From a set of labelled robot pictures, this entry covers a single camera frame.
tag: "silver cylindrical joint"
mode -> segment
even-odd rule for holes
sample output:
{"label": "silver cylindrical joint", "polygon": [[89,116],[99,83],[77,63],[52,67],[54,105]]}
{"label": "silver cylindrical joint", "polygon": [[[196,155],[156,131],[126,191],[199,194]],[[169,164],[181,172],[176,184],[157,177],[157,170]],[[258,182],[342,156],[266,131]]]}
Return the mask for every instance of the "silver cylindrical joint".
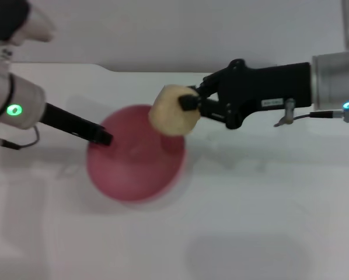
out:
{"label": "silver cylindrical joint", "polygon": [[349,52],[313,57],[312,103],[315,110],[337,110],[349,102]]}
{"label": "silver cylindrical joint", "polygon": [[0,116],[0,123],[22,130],[33,127],[39,122],[46,107],[44,90],[13,75],[14,93]]}

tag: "white table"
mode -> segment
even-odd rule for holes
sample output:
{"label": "white table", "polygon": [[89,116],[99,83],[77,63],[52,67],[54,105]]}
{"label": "white table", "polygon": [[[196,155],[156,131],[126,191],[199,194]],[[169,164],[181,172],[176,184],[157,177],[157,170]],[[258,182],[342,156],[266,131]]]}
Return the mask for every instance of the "white table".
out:
{"label": "white table", "polygon": [[[45,88],[48,102],[95,122],[204,76],[13,70]],[[102,196],[86,174],[86,142],[40,125],[36,147],[0,149],[0,280],[349,280],[349,125],[273,128],[281,114],[256,113],[238,131],[201,120],[187,138],[186,175],[143,205]],[[0,134],[33,137],[4,126]]]}

